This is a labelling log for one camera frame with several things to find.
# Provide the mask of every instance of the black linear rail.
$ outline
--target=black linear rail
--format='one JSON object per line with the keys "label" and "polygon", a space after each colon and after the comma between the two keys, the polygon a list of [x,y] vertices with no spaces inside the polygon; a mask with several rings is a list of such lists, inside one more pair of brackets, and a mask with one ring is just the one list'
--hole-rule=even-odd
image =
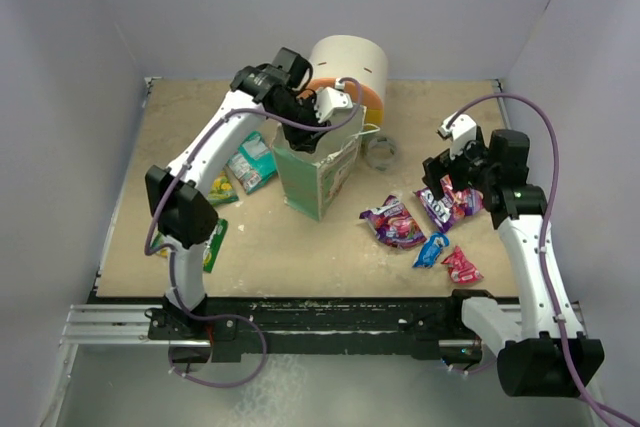
{"label": "black linear rail", "polygon": [[[271,354],[408,355],[420,360],[445,357],[469,362],[473,361],[471,349],[440,342],[476,338],[460,322],[466,292],[425,298],[209,297],[205,311],[207,315],[233,313],[251,318],[265,333]],[[497,300],[517,302],[515,298]],[[171,308],[165,303],[163,309],[148,312],[151,340],[207,339],[204,324],[175,322],[180,313]],[[238,362],[242,354],[261,352],[257,335],[243,322],[215,322],[213,332],[214,362]],[[474,358],[477,355],[479,352],[473,353]]]}

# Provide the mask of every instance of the green cardboard box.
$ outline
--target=green cardboard box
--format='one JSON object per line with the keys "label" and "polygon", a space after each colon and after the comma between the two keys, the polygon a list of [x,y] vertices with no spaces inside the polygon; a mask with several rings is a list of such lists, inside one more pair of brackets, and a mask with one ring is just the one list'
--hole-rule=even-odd
{"label": "green cardboard box", "polygon": [[[284,189],[285,203],[315,220],[322,220],[353,170],[360,151],[365,107],[344,127],[326,133],[318,142],[315,153],[291,150],[278,126],[272,151],[278,176]],[[337,113],[331,123],[337,124],[348,113]]]}

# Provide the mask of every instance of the floor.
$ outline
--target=floor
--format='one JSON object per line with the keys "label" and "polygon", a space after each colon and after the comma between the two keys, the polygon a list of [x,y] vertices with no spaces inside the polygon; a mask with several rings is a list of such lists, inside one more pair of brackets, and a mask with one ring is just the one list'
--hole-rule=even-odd
{"label": "floor", "polygon": [[[120,209],[103,262],[100,297],[159,297],[167,288],[166,261],[142,253],[150,214],[144,175],[166,166],[208,122],[228,90],[224,81],[154,84],[132,156]],[[391,81],[383,132],[399,147],[394,170],[381,173],[356,162],[326,217],[317,222],[285,205],[280,180],[219,206],[229,230],[206,291],[215,296],[449,296],[456,286],[444,267],[412,269],[415,250],[400,251],[375,240],[359,214],[401,197],[422,230],[435,230],[413,191],[421,189],[422,161],[447,148],[435,133],[442,120],[465,103],[493,92],[490,81]],[[485,137],[503,126],[495,100],[470,112]],[[261,129],[269,141],[275,123]],[[495,296],[517,288],[506,251],[486,212],[457,224],[448,235],[484,275],[475,287]]]}
{"label": "floor", "polygon": [[[209,365],[229,381],[257,362]],[[590,426],[574,399],[509,398],[495,368],[476,376],[398,356],[270,356],[247,386],[214,390],[168,375],[166,347],[82,347],[64,427]]]}

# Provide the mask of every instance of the pink candy wrapper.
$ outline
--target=pink candy wrapper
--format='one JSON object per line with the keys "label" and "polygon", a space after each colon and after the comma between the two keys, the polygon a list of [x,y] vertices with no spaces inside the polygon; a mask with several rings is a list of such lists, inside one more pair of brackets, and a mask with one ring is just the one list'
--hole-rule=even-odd
{"label": "pink candy wrapper", "polygon": [[471,284],[484,279],[480,271],[467,260],[462,249],[458,246],[453,249],[453,254],[444,259],[442,263],[448,266],[449,277],[456,284]]}

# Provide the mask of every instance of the red candy packet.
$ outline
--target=red candy packet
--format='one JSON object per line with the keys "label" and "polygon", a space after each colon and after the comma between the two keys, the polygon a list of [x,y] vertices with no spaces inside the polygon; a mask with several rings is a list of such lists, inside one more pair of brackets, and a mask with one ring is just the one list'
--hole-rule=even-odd
{"label": "red candy packet", "polygon": [[448,266],[449,277],[456,284],[471,284],[484,279],[480,271],[467,260],[462,249],[456,245],[453,253],[442,261]]}
{"label": "red candy packet", "polygon": [[376,239],[391,247],[410,249],[426,240],[418,223],[394,195],[387,197],[382,207],[362,212],[360,218],[366,219]]}

